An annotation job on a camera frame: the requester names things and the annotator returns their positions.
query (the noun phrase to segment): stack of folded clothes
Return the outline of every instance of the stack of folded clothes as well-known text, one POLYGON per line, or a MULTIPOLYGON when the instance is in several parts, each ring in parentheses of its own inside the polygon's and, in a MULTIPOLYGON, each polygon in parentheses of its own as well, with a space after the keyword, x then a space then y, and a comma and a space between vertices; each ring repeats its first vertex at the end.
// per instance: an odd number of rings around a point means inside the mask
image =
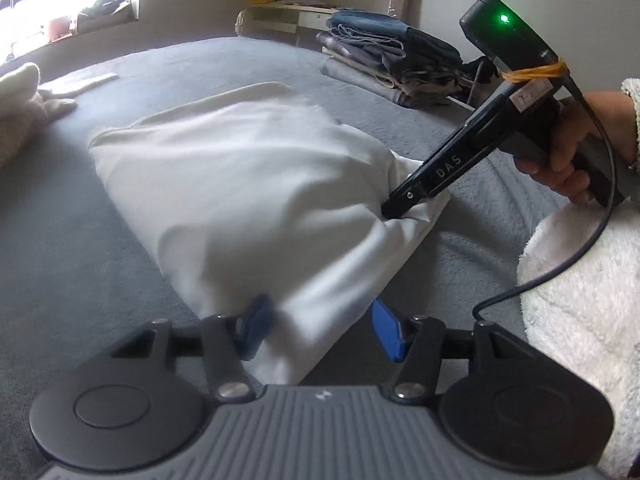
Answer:
POLYGON ((384 14, 339 10, 318 41, 325 75, 361 86, 407 108, 460 90, 462 60, 449 43, 384 14))

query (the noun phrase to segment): silver screw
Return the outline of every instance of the silver screw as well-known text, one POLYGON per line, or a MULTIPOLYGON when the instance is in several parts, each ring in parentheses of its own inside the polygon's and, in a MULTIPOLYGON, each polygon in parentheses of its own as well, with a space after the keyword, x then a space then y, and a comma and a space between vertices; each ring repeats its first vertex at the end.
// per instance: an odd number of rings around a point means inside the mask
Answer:
POLYGON ((417 399, 424 395, 424 386, 418 383, 401 383, 394 388, 394 393, 401 399, 417 399))
POLYGON ((223 399, 239 399, 249 394, 249 386, 240 382, 224 383, 218 388, 218 393, 223 399))

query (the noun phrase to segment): person's arm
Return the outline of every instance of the person's arm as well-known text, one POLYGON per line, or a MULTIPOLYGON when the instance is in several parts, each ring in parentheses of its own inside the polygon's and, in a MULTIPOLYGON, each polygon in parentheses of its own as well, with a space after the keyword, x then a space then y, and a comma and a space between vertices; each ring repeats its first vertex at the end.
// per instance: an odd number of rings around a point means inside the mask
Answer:
MULTIPOLYGON (((592 92, 586 94, 585 99, 602 121, 619 158, 637 168, 640 113, 636 114, 636 110, 640 110, 640 80, 627 79, 621 92, 592 92)), ((517 159, 516 167, 574 203, 588 202, 589 175, 575 171, 571 164, 578 143, 587 135, 600 137, 582 106, 571 102, 562 110, 552 133, 549 165, 517 159)))

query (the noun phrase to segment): white logo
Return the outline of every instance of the white logo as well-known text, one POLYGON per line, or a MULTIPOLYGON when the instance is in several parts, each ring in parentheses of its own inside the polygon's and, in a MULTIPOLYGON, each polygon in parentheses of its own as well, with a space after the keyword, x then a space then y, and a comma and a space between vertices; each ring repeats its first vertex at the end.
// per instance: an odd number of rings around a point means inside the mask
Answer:
POLYGON ((327 390, 322 390, 321 392, 316 393, 316 399, 322 400, 322 401, 330 399, 333 396, 334 396, 334 394, 332 394, 331 392, 329 392, 327 390))

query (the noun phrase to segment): gray blanket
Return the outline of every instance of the gray blanket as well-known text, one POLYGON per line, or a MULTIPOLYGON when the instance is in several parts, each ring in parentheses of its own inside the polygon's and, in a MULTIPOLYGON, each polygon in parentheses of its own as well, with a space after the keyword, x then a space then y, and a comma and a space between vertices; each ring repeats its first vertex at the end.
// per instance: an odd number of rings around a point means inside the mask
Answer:
MULTIPOLYGON (((88 134, 252 83, 281 81, 338 120, 401 155, 427 157, 466 115, 429 113, 322 75, 322 55, 283 44, 225 38, 115 59, 71 74, 120 79, 78 98, 0 170, 0 478, 28 478, 44 464, 28 411, 34 396, 137 325, 157 317, 195 321, 111 205, 86 153, 88 134)), ((471 307, 513 285, 521 248, 560 199, 494 153, 451 188, 434 230, 382 297, 406 314, 456 328, 471 307)), ((518 301, 487 316, 522 335, 518 301)), ((446 367, 443 384, 460 373, 446 367)), ((309 375, 309 384, 385 381, 387 363, 365 316, 309 375)), ((193 371, 185 367, 185 374, 193 371)))

